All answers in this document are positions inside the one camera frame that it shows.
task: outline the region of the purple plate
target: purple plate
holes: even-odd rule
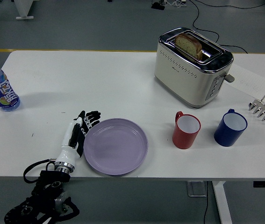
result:
[[[145,159],[148,140],[136,123],[126,119],[104,120],[89,130],[84,143],[88,163],[99,172],[122,175]]]

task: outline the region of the yellow floor line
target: yellow floor line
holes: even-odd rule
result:
[[[41,51],[106,51],[106,52],[156,52],[155,50],[77,50],[77,49],[0,49],[0,52],[13,52],[16,50],[41,50]]]

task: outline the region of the bread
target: bread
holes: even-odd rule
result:
[[[202,60],[202,45],[194,37],[187,34],[179,34],[175,38],[175,46],[186,51],[198,60]]]

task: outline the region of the white table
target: white table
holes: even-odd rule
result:
[[[234,64],[265,77],[265,55],[234,57]],[[143,164],[125,177],[217,181],[217,201],[224,199],[219,207],[226,206],[220,214],[229,213],[218,181],[265,180],[265,122],[248,110],[254,98],[224,84],[215,100],[190,109],[154,77],[155,59],[155,52],[11,53],[3,70],[21,105],[14,112],[0,110],[0,176],[22,176],[28,165],[57,157],[69,122],[82,110],[98,110],[101,121],[129,119],[147,135]],[[222,147],[213,133],[230,108],[244,115],[249,125],[235,145]],[[202,124],[187,150],[172,142],[177,111],[193,114]],[[90,168],[84,157],[76,167],[71,176],[108,177]],[[28,175],[39,176],[41,169]]]

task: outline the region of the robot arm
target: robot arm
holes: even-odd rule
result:
[[[5,216],[6,224],[42,224],[49,218],[48,224],[54,224],[69,220],[79,214],[79,209],[71,201],[67,191],[62,189],[64,182],[69,182],[70,173],[76,166],[76,160],[82,156],[85,135],[96,124],[99,123],[100,113],[92,111],[80,115],[74,119],[68,126],[62,142],[62,152],[57,159],[47,159],[36,162],[27,167],[23,173],[26,183],[35,183],[36,186],[31,192],[32,196],[24,202],[11,209]],[[38,179],[30,181],[26,174],[35,166],[47,163],[46,170],[42,170]],[[49,171],[48,165],[54,164],[54,171]],[[37,219],[39,213],[44,216]]]

